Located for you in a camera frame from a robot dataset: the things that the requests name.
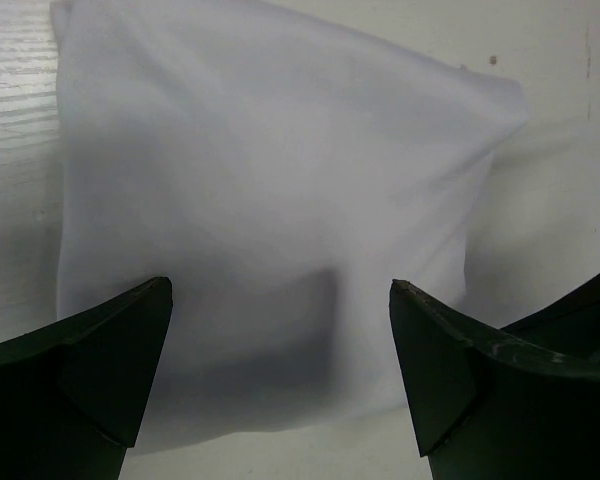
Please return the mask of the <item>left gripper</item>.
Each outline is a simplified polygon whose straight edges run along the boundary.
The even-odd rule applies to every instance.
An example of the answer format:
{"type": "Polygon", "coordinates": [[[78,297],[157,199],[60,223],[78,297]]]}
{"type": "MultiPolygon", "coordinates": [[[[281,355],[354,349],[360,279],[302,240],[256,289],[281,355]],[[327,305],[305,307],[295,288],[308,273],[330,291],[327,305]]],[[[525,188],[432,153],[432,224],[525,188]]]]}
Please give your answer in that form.
{"type": "Polygon", "coordinates": [[[600,479],[600,273],[496,329],[405,281],[390,320],[436,479],[600,479]]]}

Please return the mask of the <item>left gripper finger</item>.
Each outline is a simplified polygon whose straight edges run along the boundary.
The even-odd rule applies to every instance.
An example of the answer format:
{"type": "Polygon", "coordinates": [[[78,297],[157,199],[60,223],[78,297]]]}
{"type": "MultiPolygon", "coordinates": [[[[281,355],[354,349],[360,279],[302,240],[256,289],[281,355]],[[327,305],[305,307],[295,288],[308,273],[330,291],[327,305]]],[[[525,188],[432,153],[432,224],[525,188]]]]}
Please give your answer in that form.
{"type": "Polygon", "coordinates": [[[173,308],[156,277],[0,343],[0,479],[116,479],[134,447],[173,308]]]}

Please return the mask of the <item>white t-shirt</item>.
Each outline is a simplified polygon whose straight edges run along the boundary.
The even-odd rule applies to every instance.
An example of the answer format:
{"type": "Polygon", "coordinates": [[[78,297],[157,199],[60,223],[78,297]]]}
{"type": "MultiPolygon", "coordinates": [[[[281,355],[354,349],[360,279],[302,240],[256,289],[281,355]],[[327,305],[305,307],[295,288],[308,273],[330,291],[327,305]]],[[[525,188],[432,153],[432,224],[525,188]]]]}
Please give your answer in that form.
{"type": "Polygon", "coordinates": [[[57,312],[165,276],[137,448],[406,405],[396,279],[465,291],[520,85],[262,1],[55,1],[57,312]]]}

